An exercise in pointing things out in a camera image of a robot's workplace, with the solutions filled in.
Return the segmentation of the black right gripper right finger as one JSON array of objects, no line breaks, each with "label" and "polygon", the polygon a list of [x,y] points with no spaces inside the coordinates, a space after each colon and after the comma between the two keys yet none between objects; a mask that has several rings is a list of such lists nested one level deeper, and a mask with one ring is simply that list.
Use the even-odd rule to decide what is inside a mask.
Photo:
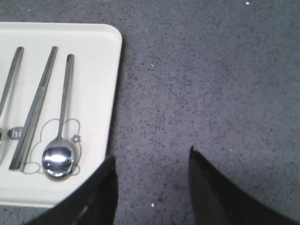
[{"label": "black right gripper right finger", "polygon": [[188,182],[198,225],[298,224],[240,189],[193,147],[189,151]]}]

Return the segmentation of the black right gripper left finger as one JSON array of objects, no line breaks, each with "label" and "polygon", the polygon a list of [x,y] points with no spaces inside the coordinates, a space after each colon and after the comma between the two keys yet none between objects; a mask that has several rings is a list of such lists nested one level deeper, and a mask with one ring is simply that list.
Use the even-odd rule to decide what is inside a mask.
[{"label": "black right gripper left finger", "polygon": [[115,156],[100,167],[71,195],[28,225],[112,225],[118,205]]}]

